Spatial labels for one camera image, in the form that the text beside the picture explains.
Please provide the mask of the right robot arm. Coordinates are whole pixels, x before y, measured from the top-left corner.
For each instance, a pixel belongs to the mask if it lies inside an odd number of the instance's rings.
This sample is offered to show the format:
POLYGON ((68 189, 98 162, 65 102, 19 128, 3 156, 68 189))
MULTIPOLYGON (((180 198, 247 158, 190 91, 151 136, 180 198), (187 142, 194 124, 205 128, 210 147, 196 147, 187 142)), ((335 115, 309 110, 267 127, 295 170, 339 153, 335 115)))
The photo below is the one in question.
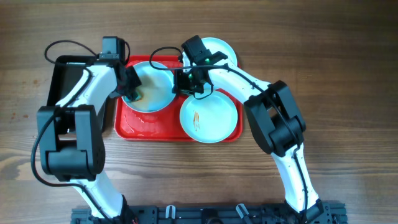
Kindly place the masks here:
POLYGON ((322 212, 303 155, 306 124, 283 81, 269 83, 238 67, 234 50, 223 40, 198 35, 178 49, 182 63, 176 68, 175 89, 188 95, 218 87, 243 104, 257 145, 275 161, 287 205, 300 223, 310 223, 322 212))

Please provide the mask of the light blue plate bottom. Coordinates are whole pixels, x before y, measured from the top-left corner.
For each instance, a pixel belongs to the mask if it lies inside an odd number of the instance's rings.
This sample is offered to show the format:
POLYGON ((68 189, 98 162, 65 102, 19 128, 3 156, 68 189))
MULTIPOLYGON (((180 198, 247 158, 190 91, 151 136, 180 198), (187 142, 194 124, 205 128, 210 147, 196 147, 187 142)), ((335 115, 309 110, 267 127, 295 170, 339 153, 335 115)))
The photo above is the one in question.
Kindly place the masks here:
POLYGON ((220 91, 209 91, 198 100, 189 96, 180 109, 180 124, 193 140, 216 143, 229 137, 238 123, 238 111, 230 97, 220 91))

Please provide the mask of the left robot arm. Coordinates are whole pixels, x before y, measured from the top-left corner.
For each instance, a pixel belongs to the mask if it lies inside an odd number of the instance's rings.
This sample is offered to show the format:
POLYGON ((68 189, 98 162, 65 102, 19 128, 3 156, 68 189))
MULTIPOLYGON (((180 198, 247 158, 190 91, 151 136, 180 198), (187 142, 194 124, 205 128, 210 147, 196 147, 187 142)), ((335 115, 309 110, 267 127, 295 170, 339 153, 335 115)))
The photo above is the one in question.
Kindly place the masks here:
POLYGON ((55 69, 81 73, 75 86, 54 105, 37 112, 38 135, 30 165, 34 177, 49 187, 73 187, 91 208, 98 223, 137 223, 123 194, 106 175, 105 146, 97 115, 108 98, 139 98, 141 81, 128 67, 130 46, 105 36, 102 51, 82 62, 53 61, 55 69))

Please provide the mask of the green yellow sponge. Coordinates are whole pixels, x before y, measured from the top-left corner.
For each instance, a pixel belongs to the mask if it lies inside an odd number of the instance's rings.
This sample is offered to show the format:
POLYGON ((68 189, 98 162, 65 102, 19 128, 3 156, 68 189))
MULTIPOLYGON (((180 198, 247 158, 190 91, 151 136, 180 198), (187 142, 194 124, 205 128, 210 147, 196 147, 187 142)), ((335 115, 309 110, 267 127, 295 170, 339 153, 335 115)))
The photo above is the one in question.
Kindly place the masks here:
POLYGON ((135 102, 142 99, 142 94, 139 90, 133 90, 132 92, 128 93, 125 98, 128 102, 135 102))

